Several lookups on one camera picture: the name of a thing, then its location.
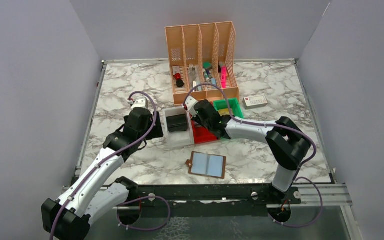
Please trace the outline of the red plastic bin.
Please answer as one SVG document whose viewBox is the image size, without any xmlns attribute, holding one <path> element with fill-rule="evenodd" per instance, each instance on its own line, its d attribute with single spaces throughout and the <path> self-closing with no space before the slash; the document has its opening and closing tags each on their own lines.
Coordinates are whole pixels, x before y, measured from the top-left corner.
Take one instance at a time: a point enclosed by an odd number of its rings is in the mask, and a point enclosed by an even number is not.
<svg viewBox="0 0 384 240">
<path fill-rule="evenodd" d="M 205 127 L 191 120 L 193 140 L 195 145 L 218 141 L 219 139 Z"/>
</svg>

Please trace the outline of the green plastic bin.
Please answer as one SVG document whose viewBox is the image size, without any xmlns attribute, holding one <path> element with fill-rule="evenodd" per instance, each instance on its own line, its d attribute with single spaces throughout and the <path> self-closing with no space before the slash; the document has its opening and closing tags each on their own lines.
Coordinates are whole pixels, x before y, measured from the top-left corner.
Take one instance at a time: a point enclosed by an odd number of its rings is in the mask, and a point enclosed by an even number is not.
<svg viewBox="0 0 384 240">
<path fill-rule="evenodd" d="M 243 118 L 244 117 L 243 112 L 241 110 L 241 106 L 240 106 L 237 98 L 229 98 L 228 99 L 228 104 L 230 106 L 232 114 L 235 117 L 238 117 L 238 118 Z M 229 109 L 225 99 L 215 100 L 213 102 L 213 106 L 214 106 L 214 108 L 217 111 L 221 110 L 221 109 Z"/>
</svg>

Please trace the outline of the white plastic bin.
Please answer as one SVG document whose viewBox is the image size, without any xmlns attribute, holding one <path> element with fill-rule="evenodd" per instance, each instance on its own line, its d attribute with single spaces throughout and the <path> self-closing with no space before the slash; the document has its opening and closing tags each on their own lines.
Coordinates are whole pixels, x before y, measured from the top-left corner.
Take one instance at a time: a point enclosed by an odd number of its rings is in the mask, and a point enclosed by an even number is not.
<svg viewBox="0 0 384 240">
<path fill-rule="evenodd" d="M 188 130 L 179 132 L 168 132 L 166 117 L 186 114 Z M 163 132 L 166 142 L 170 148 L 179 148 L 194 144 L 193 130 L 190 114 L 181 106 L 164 108 L 162 110 L 161 123 L 163 124 Z"/>
</svg>

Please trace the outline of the brown leather card holder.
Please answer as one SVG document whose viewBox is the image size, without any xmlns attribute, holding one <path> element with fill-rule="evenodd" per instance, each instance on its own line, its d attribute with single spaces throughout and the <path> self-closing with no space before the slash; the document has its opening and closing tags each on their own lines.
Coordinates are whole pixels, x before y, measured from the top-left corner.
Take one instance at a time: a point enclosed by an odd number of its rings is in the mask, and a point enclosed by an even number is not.
<svg viewBox="0 0 384 240">
<path fill-rule="evenodd" d="M 227 157 L 193 151 L 185 162 L 190 175 L 224 179 Z"/>
</svg>

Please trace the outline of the peach plastic file organizer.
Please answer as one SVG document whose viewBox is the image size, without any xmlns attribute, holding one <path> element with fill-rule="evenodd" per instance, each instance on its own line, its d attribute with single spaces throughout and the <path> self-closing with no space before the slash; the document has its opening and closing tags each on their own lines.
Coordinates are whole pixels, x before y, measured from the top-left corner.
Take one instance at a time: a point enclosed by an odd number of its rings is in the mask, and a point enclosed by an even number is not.
<svg viewBox="0 0 384 240">
<path fill-rule="evenodd" d="M 197 100 L 210 102 L 240 98 L 234 74 L 236 30 L 233 22 L 215 22 L 165 27 L 169 71 L 174 105 L 180 106 L 191 92 Z M 211 70 L 203 68 L 204 62 L 212 64 Z M 221 85 L 221 67 L 227 67 L 227 87 Z M 184 87 L 178 88 L 174 74 L 180 73 Z M 193 81 L 200 91 L 194 91 Z"/>
</svg>

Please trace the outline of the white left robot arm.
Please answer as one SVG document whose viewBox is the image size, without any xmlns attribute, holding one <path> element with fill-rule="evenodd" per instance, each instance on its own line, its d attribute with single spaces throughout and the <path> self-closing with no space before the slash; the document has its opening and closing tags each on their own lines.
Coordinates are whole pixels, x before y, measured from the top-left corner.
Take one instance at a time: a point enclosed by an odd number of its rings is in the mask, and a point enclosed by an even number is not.
<svg viewBox="0 0 384 240">
<path fill-rule="evenodd" d="M 163 137 L 160 114 L 145 107 L 133 107 L 125 123 L 109 134 L 86 172 L 60 195 L 48 198 L 41 206 L 42 222 L 50 237 L 83 240 L 92 224 L 113 207 L 138 197 L 138 184 L 122 176 L 101 191 L 109 177 L 120 168 L 141 144 Z"/>
</svg>

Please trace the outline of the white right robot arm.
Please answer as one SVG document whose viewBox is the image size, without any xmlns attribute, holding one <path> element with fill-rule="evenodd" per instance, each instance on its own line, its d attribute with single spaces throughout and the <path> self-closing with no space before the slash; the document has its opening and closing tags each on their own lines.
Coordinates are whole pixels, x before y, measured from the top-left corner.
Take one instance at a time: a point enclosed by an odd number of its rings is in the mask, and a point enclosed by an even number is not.
<svg viewBox="0 0 384 240">
<path fill-rule="evenodd" d="M 191 96 L 184 105 L 192 119 L 218 139 L 245 139 L 267 144 L 278 164 L 271 186 L 280 193 L 289 190 L 314 143 L 288 117 L 262 122 L 220 115 L 208 100 L 198 101 Z"/>
</svg>

